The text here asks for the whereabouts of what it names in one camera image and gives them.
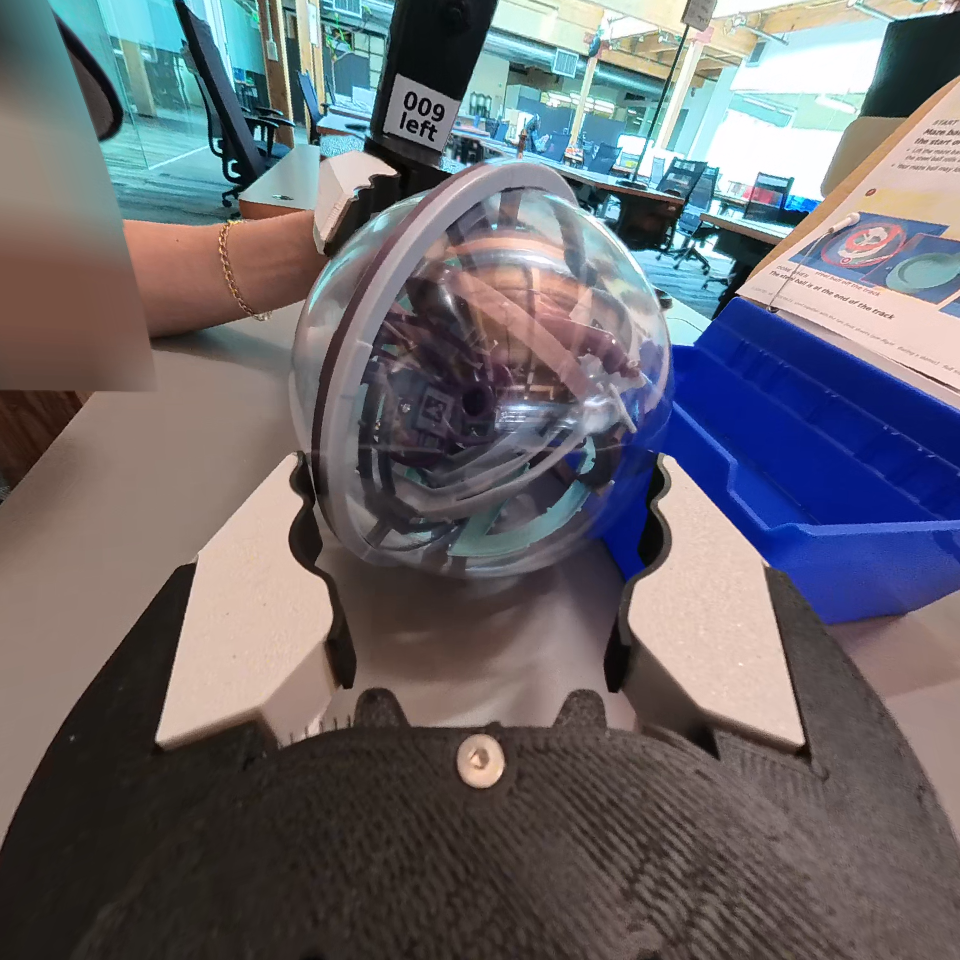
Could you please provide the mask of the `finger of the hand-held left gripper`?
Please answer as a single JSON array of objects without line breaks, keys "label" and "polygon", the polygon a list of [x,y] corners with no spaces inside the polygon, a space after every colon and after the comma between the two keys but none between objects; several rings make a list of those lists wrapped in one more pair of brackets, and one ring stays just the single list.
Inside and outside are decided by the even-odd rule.
[{"label": "finger of the hand-held left gripper", "polygon": [[313,236],[324,258],[334,257],[367,222],[401,198],[401,174],[368,153],[341,153],[318,167]]}]

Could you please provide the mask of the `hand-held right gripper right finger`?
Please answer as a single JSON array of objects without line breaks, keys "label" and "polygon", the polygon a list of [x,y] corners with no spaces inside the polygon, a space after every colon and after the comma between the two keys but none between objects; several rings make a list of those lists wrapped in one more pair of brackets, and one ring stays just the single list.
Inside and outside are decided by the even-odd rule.
[{"label": "hand-held right gripper right finger", "polygon": [[659,457],[605,653],[606,688],[639,724],[707,745],[725,731],[807,745],[762,555],[672,457]]}]

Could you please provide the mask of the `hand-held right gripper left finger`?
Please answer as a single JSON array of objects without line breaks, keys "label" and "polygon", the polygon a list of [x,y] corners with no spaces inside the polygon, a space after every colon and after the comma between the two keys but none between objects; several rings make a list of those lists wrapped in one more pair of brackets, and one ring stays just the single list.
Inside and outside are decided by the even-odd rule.
[{"label": "hand-held right gripper left finger", "polygon": [[255,723],[279,747],[318,736],[356,656],[322,550],[302,452],[290,454],[197,555],[156,745]]}]

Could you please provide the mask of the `clear plastic maze ball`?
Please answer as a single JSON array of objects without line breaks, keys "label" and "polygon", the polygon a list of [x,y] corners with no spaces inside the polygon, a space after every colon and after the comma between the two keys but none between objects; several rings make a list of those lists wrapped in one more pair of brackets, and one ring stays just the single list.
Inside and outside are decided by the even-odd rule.
[{"label": "clear plastic maze ball", "polygon": [[602,541],[625,576],[674,397],[655,291],[554,169],[468,167],[377,212],[301,311],[291,406],[356,558],[460,578]]}]

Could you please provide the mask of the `person's left forearm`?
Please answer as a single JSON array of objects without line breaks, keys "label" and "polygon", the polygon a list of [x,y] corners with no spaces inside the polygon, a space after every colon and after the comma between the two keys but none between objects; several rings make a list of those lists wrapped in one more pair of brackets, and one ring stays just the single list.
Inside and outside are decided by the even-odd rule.
[{"label": "person's left forearm", "polygon": [[239,294],[226,253],[231,226],[123,222],[151,340],[254,316]]}]

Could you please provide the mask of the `person's left hand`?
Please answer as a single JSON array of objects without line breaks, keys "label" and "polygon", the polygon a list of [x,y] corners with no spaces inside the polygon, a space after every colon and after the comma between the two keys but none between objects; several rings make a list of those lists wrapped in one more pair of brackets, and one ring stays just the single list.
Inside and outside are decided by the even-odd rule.
[{"label": "person's left hand", "polygon": [[315,214],[302,210],[242,224],[237,282],[254,314],[302,302],[328,259],[314,236]]}]

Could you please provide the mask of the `black office chair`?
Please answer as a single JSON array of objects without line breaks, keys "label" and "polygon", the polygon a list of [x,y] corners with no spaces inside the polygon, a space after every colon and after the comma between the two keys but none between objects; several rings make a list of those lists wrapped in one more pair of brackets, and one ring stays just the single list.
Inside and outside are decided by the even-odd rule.
[{"label": "black office chair", "polygon": [[204,103],[208,145],[230,185],[222,192],[222,206],[229,209],[241,192],[290,152],[290,147],[278,141],[277,133],[291,131],[295,125],[270,107],[245,109],[208,23],[198,18],[186,2],[174,1],[174,9]]}]

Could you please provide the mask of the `blue plastic bin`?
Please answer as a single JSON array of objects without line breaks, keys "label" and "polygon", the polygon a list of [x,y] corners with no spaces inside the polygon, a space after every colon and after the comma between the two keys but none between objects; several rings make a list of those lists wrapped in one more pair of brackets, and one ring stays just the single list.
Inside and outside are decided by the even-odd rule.
[{"label": "blue plastic bin", "polygon": [[671,345],[663,451],[824,623],[959,587],[959,414],[735,298]]}]

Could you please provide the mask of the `printed instruction sheet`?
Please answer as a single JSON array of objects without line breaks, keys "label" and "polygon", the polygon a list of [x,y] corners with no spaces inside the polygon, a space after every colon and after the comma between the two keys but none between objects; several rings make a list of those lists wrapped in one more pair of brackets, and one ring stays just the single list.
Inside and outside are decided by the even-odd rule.
[{"label": "printed instruction sheet", "polygon": [[832,190],[740,293],[958,391],[958,79]]}]

